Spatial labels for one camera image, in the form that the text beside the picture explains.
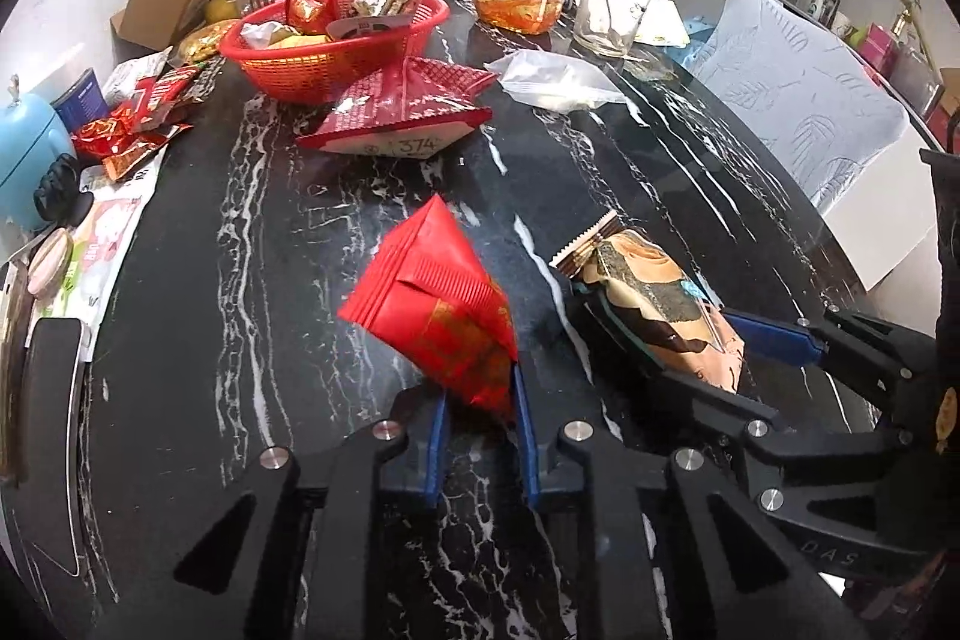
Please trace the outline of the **seaweed cracker clear packet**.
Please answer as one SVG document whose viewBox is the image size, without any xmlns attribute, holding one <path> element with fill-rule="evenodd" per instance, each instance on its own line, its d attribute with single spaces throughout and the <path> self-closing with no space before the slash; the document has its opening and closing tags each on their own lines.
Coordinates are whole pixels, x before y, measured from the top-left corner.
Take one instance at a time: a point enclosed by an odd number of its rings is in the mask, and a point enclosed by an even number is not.
<svg viewBox="0 0 960 640">
<path fill-rule="evenodd" d="M 599 284 L 626 330 L 670 369 L 736 393 L 745 342 L 659 245 L 631 229 L 594 232 L 581 280 Z"/>
</svg>

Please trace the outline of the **beige wafer snack packet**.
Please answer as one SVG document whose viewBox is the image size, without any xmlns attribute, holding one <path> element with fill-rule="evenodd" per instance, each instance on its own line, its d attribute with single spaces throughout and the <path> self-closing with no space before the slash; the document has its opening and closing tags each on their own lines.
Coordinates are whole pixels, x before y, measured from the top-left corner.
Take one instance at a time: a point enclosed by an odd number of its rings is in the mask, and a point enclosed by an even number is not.
<svg viewBox="0 0 960 640">
<path fill-rule="evenodd" d="M 558 271 L 560 275 L 574 280 L 581 273 L 587 262 L 589 262 L 592 253 L 603 241 L 619 234 L 623 229 L 622 220 L 620 220 L 617 211 L 607 211 L 596 224 L 592 224 L 589 229 L 581 232 L 579 236 L 574 237 L 573 241 L 568 242 L 562 250 L 553 255 L 550 260 L 551 268 Z"/>
</svg>

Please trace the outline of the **red gold snack bag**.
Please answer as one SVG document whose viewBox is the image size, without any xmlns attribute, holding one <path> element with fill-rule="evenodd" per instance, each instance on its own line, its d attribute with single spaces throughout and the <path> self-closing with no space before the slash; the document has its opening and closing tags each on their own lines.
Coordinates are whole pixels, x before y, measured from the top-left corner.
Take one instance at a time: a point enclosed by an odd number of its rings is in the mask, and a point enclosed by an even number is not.
<svg viewBox="0 0 960 640">
<path fill-rule="evenodd" d="M 460 401 L 514 417 L 511 369 L 519 349 L 508 298 L 438 195 L 387 232 L 338 316 Z"/>
<path fill-rule="evenodd" d="M 332 0 L 285 0 L 285 25 L 301 35 L 324 35 L 338 19 Z"/>
</svg>

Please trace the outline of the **clear zip bag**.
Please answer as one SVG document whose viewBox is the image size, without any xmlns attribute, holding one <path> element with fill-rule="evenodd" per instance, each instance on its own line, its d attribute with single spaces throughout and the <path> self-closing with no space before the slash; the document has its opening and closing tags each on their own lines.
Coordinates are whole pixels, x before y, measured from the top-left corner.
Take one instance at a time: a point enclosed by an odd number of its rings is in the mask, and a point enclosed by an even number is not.
<svg viewBox="0 0 960 640">
<path fill-rule="evenodd" d="M 483 68 L 514 101 L 536 109 L 568 113 L 626 103 L 623 92 L 596 65 L 559 53 L 516 50 Z"/>
</svg>

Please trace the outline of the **dark red triangular snack bag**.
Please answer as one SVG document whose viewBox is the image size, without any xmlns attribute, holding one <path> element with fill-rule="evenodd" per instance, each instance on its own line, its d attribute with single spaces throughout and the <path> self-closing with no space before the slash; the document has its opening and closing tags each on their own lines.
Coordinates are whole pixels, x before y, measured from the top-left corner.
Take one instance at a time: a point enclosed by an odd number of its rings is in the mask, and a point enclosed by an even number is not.
<svg viewBox="0 0 960 640">
<path fill-rule="evenodd" d="M 296 144 L 332 154 L 430 159 L 491 120 L 493 110 L 477 99 L 494 81 L 491 71 L 405 58 L 353 83 Z"/>
</svg>

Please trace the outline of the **yellow snack packet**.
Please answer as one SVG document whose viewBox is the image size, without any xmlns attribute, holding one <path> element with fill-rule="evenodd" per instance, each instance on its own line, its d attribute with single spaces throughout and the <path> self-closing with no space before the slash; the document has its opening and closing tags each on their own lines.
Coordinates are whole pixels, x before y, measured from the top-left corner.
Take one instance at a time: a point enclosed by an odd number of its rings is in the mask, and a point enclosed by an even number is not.
<svg viewBox="0 0 960 640">
<path fill-rule="evenodd" d="M 311 47 L 329 44 L 331 39 L 325 34 L 299 34 L 291 28 L 278 28 L 270 32 L 267 49 L 291 49 L 291 47 Z"/>
</svg>

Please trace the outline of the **black smartphone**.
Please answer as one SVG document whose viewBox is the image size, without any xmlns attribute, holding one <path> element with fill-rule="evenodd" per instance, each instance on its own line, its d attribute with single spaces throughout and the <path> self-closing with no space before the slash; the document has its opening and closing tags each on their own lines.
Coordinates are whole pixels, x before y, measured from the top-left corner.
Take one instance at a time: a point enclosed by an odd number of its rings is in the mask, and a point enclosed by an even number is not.
<svg viewBox="0 0 960 640">
<path fill-rule="evenodd" d="M 46 317 L 32 328 L 21 380 L 21 473 L 14 491 L 29 548 L 71 578 L 82 570 L 82 341 L 80 320 Z"/>
</svg>

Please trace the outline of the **grey leaf pattern cushion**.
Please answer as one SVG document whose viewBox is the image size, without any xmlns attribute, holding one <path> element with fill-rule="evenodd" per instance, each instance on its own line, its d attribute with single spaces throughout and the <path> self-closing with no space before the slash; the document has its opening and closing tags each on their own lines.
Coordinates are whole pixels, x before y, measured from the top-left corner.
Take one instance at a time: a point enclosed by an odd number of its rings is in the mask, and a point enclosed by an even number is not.
<svg viewBox="0 0 960 640">
<path fill-rule="evenodd" d="M 850 47 L 776 0 L 726 0 L 688 71 L 770 149 L 818 213 L 907 130 L 907 111 Z"/>
</svg>

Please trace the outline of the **smiley pattern paper packet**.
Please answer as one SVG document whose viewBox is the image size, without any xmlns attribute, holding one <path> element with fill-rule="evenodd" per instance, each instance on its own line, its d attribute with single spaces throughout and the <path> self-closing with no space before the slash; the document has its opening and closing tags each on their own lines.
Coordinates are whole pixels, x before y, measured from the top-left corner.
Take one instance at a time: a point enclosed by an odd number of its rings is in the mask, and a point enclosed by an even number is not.
<svg viewBox="0 0 960 640">
<path fill-rule="evenodd" d="M 654 47 L 686 47 L 690 35 L 672 0 L 651 0 L 641 16 L 635 41 Z"/>
</svg>

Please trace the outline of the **pink green wet wipes pack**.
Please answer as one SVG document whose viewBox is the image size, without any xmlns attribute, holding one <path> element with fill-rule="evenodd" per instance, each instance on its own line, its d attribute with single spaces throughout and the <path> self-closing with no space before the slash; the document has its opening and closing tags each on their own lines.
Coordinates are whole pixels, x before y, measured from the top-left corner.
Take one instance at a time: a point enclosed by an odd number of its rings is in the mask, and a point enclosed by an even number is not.
<svg viewBox="0 0 960 640">
<path fill-rule="evenodd" d="M 80 357 L 91 362 L 99 328 L 109 308 L 143 211 L 155 195 L 166 152 L 156 152 L 127 181 L 114 184 L 103 166 L 88 167 L 80 177 L 80 190 L 93 197 L 86 218 L 71 231 L 73 248 L 59 289 L 32 307 L 31 325 L 43 317 L 82 322 Z"/>
</svg>

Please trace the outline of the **clear glass cup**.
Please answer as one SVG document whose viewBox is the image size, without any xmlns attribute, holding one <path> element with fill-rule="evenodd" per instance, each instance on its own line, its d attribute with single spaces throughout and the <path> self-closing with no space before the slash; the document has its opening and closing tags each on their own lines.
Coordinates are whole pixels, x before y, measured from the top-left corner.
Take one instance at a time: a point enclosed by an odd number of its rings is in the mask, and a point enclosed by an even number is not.
<svg viewBox="0 0 960 640">
<path fill-rule="evenodd" d="M 622 58 L 635 44 L 652 0 L 579 0 L 574 41 L 601 57 Z"/>
</svg>

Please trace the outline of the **red sauce packets pile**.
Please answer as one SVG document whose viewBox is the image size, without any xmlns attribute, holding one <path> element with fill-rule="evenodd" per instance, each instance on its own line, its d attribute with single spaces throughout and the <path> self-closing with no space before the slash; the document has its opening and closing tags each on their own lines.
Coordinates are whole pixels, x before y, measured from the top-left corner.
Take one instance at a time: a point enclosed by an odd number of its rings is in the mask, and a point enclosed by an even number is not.
<svg viewBox="0 0 960 640">
<path fill-rule="evenodd" d="M 71 133 L 80 161 L 101 164 L 113 184 L 130 179 L 192 128 L 190 112 L 212 96 L 223 65 L 223 57 L 212 57 L 140 80 L 130 99 Z"/>
</svg>

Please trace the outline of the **blue round humidifier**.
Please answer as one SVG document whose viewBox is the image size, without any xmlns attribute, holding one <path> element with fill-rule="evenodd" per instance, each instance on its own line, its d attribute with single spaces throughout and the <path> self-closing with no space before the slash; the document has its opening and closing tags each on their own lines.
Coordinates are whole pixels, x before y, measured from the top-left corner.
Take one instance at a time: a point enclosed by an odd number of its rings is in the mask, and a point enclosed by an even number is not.
<svg viewBox="0 0 960 640">
<path fill-rule="evenodd" d="M 78 193 L 76 154 L 59 113 L 14 74 L 2 109 L 2 229 L 31 234 L 68 213 Z"/>
</svg>

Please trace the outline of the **white lid supplement jar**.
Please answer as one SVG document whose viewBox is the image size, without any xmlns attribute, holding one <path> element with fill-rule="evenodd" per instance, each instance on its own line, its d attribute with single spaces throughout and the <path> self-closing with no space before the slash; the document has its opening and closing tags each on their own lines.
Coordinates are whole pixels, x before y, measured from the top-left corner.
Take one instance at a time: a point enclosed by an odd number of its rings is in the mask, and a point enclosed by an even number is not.
<svg viewBox="0 0 960 640">
<path fill-rule="evenodd" d="M 53 101 L 52 108 L 70 133 L 109 115 L 109 107 L 93 68 L 83 71 L 73 85 Z"/>
</svg>

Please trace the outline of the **red plastic mesh basket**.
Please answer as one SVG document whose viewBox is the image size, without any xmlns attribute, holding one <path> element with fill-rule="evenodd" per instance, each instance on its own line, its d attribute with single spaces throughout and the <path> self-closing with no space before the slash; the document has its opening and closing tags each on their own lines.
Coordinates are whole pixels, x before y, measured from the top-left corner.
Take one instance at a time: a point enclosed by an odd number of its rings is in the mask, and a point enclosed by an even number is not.
<svg viewBox="0 0 960 640">
<path fill-rule="evenodd" d="M 244 71 L 252 85 L 282 103 L 320 106 L 337 99 L 363 76 L 386 65 L 418 57 L 434 28 L 449 18 L 444 0 L 420 0 L 405 28 L 366 37 L 281 49 L 252 49 L 242 40 L 244 25 L 285 18 L 285 0 L 275 0 L 236 21 L 220 42 L 224 58 Z"/>
</svg>

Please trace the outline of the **white desiccant sachet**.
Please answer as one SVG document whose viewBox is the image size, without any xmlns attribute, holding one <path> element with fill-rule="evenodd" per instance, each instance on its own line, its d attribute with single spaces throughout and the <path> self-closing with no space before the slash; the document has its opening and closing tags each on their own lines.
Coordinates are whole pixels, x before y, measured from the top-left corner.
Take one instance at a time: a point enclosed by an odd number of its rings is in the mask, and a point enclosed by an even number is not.
<svg viewBox="0 0 960 640">
<path fill-rule="evenodd" d="M 166 68 L 169 52 L 171 49 L 164 49 L 143 57 L 130 58 L 117 65 L 103 85 L 103 97 L 107 107 L 114 109 L 128 101 L 140 81 L 158 78 Z"/>
</svg>

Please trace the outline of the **yellow crumb snack bag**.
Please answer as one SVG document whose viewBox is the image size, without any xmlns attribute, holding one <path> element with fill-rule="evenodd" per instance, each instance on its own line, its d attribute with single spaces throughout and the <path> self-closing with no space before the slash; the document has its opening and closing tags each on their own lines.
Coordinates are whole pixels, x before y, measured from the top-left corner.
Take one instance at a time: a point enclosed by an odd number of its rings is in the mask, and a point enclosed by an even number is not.
<svg viewBox="0 0 960 640">
<path fill-rule="evenodd" d="M 237 19 L 222 19 L 186 35 L 178 45 L 176 57 L 181 65 L 205 62 L 220 52 L 220 42 L 236 26 Z"/>
</svg>

